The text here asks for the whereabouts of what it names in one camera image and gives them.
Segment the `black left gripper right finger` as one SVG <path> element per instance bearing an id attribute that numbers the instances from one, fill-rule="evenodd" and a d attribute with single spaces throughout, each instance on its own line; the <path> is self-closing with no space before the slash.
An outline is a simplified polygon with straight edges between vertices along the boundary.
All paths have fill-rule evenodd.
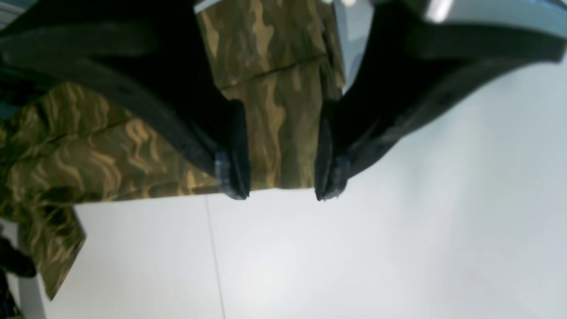
<path id="1" fill-rule="evenodd" d="M 360 67 L 324 101 L 315 160 L 319 201 L 405 136 L 490 81 L 566 53 L 561 0 L 373 0 Z"/>

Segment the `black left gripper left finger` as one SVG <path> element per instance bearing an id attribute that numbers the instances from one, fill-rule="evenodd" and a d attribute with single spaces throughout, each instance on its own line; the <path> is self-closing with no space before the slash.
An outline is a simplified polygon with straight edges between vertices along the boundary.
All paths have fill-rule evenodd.
<path id="1" fill-rule="evenodd" d="M 93 89 L 245 200 L 245 107 L 217 89 L 192 0 L 39 0 L 1 32 L 1 65 Z"/>

